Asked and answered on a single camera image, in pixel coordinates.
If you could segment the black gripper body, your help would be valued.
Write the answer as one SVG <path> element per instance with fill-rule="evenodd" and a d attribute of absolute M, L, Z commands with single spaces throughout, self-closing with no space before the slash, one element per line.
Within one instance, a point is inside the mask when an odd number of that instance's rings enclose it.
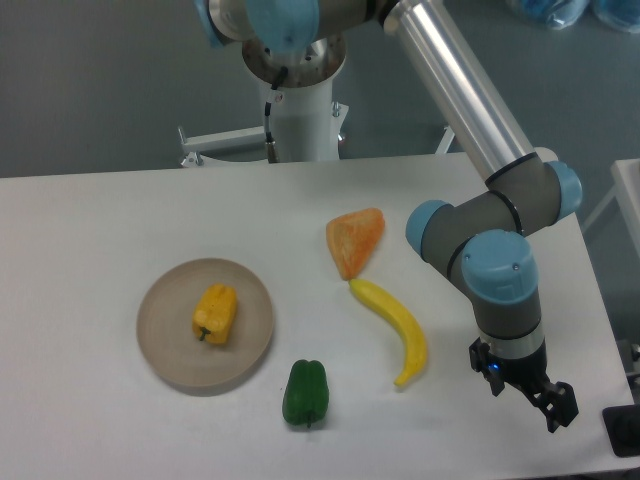
<path fill-rule="evenodd" d="M 546 342 L 531 355 L 518 359 L 504 359 L 490 352 L 493 360 L 500 365 L 501 375 L 506 383 L 516 389 L 525 384 L 541 380 L 549 380 L 546 374 L 547 354 Z"/>

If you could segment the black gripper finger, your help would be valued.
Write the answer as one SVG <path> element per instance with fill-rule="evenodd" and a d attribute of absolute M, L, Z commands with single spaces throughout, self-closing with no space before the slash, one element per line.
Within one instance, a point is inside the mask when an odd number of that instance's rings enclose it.
<path fill-rule="evenodd" d="M 520 386 L 519 390 L 544 415 L 549 433 L 568 427 L 579 413 L 573 387 L 568 383 L 541 380 Z"/>
<path fill-rule="evenodd" d="M 489 345 L 477 338 L 469 346 L 470 365 L 473 371 L 481 373 L 488 382 L 493 396 L 499 396 L 504 390 L 504 380 L 500 365 L 493 360 Z"/>

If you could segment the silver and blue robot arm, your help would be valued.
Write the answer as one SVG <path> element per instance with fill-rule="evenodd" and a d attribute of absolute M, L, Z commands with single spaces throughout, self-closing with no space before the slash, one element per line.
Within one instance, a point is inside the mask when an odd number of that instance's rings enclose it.
<path fill-rule="evenodd" d="M 569 425 L 578 406 L 569 384 L 546 373 L 537 266 L 527 236 L 572 214 L 581 183 L 567 165 L 544 162 L 504 104 L 439 1 L 199 1 L 216 48 L 242 47 L 259 80 L 258 131 L 272 163 L 334 160 L 338 130 L 328 99 L 344 62 L 343 33 L 369 21 L 401 44 L 486 185 L 453 206 L 428 201 L 410 215 L 412 249 L 471 302 L 479 328 L 470 363 L 494 394 L 519 390 L 549 430 Z"/>

